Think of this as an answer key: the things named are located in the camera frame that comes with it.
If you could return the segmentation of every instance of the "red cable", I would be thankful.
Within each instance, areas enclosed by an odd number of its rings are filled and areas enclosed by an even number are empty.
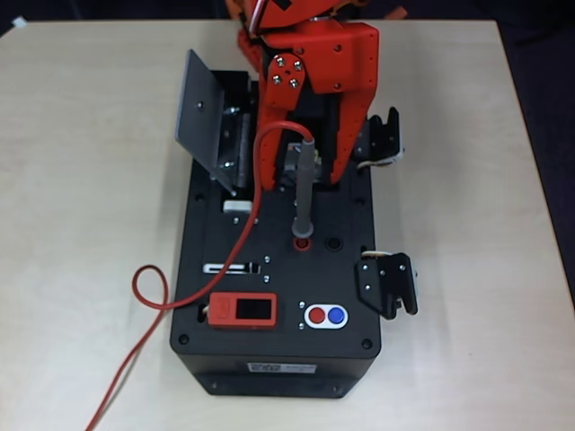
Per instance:
[[[142,338],[138,341],[138,343],[130,350],[130,352],[128,353],[128,355],[126,356],[126,358],[124,359],[122,364],[119,366],[118,371],[114,375],[114,378],[112,379],[110,386],[108,387],[108,390],[106,391],[106,394],[104,395],[104,398],[102,399],[102,402],[100,403],[100,406],[98,407],[98,409],[96,410],[95,414],[92,417],[92,420],[88,424],[86,431],[94,430],[96,425],[100,421],[100,419],[102,419],[103,413],[106,410],[106,408],[108,407],[108,402],[110,401],[110,397],[113,394],[114,389],[116,388],[116,385],[118,384],[119,378],[122,376],[124,370],[129,365],[130,361],[132,361],[132,359],[134,359],[134,356],[137,355],[137,353],[142,349],[142,347],[145,345],[145,343],[150,338],[150,336],[154,333],[158,324],[162,320],[162,317],[164,316],[164,312],[168,311],[168,310],[173,310],[175,308],[182,307],[184,305],[188,305],[190,303],[193,303],[194,301],[199,299],[201,296],[205,295],[207,292],[209,292],[209,290],[212,287],[214,287],[224,277],[224,275],[226,274],[230,265],[232,263],[234,263],[235,257],[240,252],[240,249],[242,248],[243,244],[247,240],[248,235],[250,234],[250,231],[252,230],[252,227],[254,225],[255,219],[258,216],[258,212],[260,211],[261,193],[262,193],[261,177],[260,177],[260,146],[261,146],[261,141],[263,140],[263,138],[266,135],[268,135],[269,132],[271,132],[272,130],[276,130],[278,128],[285,129],[285,130],[292,130],[294,132],[297,132],[300,135],[302,135],[306,141],[312,141],[314,139],[313,135],[311,134],[311,132],[307,128],[305,128],[304,126],[302,126],[300,124],[294,123],[293,121],[285,121],[285,120],[272,121],[268,125],[266,125],[265,127],[261,128],[258,131],[258,134],[256,135],[255,140],[253,142],[253,190],[254,190],[254,193],[253,193],[252,212],[250,213],[250,216],[248,217],[248,220],[245,223],[245,227],[243,228],[243,231],[240,234],[240,237],[238,238],[237,242],[235,243],[235,246],[233,247],[232,251],[230,252],[226,262],[224,263],[224,266],[219,270],[219,272],[211,280],[209,280],[209,283],[207,283],[204,287],[202,287],[198,292],[196,292],[195,294],[193,294],[193,295],[191,295],[185,299],[182,299],[180,301],[175,301],[173,303],[168,303],[168,281],[166,280],[165,275],[162,272],[162,270],[159,269],[155,265],[145,265],[145,266],[137,269],[136,273],[132,277],[132,291],[134,292],[134,295],[136,296],[136,298],[138,299],[138,301],[140,303],[147,305],[150,308],[154,308],[156,310],[159,310],[160,312],[158,313],[157,317],[155,318],[154,322],[152,323],[152,326],[150,326],[150,328],[146,331],[146,333],[142,336]],[[142,296],[140,294],[139,288],[137,286],[137,281],[138,281],[140,275],[144,271],[147,271],[149,269],[152,269],[155,273],[157,273],[157,275],[160,277],[160,280],[162,281],[162,288],[164,290],[164,298],[162,300],[162,303],[153,303],[151,301],[148,301],[147,299],[145,299],[144,296]]]

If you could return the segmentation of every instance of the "small screen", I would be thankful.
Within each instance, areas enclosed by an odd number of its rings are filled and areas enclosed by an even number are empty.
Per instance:
[[[236,319],[269,319],[271,318],[270,299],[238,299],[235,312]]]

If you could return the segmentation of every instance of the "white label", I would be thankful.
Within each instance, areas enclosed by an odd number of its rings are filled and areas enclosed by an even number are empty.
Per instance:
[[[248,362],[250,373],[296,373],[314,374],[317,365],[310,364],[267,364],[262,362]]]

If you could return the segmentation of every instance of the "black clamp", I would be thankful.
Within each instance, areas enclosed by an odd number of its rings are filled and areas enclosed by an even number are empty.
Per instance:
[[[417,313],[417,275],[406,254],[364,258],[355,272],[359,300],[385,319],[395,319],[402,303],[408,314]]]
[[[378,115],[369,119],[361,130],[368,139],[358,139],[353,150],[358,162],[371,162],[371,165],[385,165],[395,162],[403,156],[403,145],[399,127],[399,112],[391,108],[387,114],[387,123]]]

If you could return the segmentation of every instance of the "wooden table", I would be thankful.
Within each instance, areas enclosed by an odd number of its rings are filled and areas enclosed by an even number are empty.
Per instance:
[[[378,248],[413,257],[420,313],[382,323],[384,351],[340,401],[210,397],[165,320],[100,429],[575,429],[573,310],[497,27],[373,24],[372,111],[399,109],[407,148],[373,173]],[[0,39],[1,429],[83,429],[153,319],[129,280],[176,268],[186,50],[249,69],[235,28],[35,23]]]

